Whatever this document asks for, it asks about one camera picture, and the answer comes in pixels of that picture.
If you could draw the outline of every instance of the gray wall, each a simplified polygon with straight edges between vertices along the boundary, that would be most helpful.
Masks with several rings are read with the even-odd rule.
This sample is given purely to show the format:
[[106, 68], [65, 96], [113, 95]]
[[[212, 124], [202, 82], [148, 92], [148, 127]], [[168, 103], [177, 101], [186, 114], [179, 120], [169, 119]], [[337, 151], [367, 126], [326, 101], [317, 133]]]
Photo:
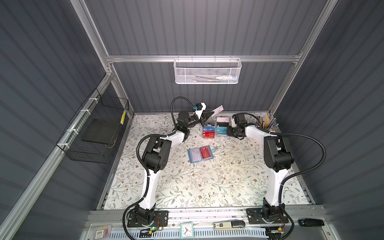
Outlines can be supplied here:
[[[86, 0], [110, 55], [293, 55], [302, 48], [324, 3]], [[169, 112], [177, 96], [193, 104], [204, 101], [208, 109], [223, 104], [227, 111], [266, 110], [290, 64], [243, 63], [239, 83], [231, 86], [178, 85], [170, 63], [115, 66], [139, 113]], [[181, 109], [177, 103], [175, 110]]]
[[[104, 75], [69, 1], [0, 1], [0, 222]], [[110, 167], [65, 158], [15, 239], [75, 239]]]
[[[238, 84], [176, 84], [172, 63], [114, 63], [135, 112], [169, 112], [175, 97], [207, 110], [223, 105], [225, 111], [268, 110], [292, 63], [243, 63]], [[174, 111], [188, 110], [185, 100]]]
[[[275, 116], [283, 132], [319, 139], [323, 166], [305, 174], [345, 240], [384, 227], [384, 1], [339, 1]], [[319, 147], [291, 139], [300, 169]]]

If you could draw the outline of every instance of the white mesh basket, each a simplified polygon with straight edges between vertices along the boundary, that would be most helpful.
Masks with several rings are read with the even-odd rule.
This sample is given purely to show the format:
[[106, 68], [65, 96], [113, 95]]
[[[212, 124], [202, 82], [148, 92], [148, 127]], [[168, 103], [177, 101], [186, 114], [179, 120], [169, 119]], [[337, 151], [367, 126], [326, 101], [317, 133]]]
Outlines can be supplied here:
[[239, 58], [175, 58], [177, 84], [236, 84], [241, 61]]

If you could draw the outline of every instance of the clock face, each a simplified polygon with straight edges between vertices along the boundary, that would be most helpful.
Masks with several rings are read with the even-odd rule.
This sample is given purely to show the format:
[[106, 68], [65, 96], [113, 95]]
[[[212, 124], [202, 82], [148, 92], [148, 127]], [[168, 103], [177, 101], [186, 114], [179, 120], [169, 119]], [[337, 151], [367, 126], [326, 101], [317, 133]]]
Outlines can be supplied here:
[[187, 238], [187, 237], [193, 237], [193, 224], [192, 223], [185, 223], [181, 225], [181, 237]]

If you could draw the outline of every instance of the mint green clock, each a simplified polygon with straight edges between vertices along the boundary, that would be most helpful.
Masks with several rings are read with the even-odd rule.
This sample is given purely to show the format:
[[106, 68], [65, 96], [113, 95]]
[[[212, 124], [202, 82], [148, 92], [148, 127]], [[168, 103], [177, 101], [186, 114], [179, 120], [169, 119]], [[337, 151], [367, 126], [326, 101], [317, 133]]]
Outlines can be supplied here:
[[193, 223], [182, 223], [180, 226], [180, 235], [181, 238], [193, 238], [194, 232], [193, 232]]

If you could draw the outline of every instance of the table surface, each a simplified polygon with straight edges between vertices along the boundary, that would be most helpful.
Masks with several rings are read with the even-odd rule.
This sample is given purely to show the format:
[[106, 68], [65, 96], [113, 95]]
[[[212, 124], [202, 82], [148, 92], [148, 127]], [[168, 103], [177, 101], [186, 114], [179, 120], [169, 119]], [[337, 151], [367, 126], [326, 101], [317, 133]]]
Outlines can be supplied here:
[[[232, 114], [218, 114], [229, 117]], [[170, 114], [135, 115], [104, 209], [125, 209], [140, 199], [144, 168], [136, 157], [140, 139], [151, 133], [166, 134], [173, 129]], [[147, 141], [141, 145], [143, 153]], [[187, 150], [210, 145], [217, 148], [211, 160], [190, 164]], [[190, 129], [188, 139], [171, 148], [156, 192], [156, 208], [228, 207], [262, 205], [268, 186], [263, 143], [243, 140], [203, 139], [202, 127]], [[308, 204], [297, 178], [284, 186], [287, 205]]]

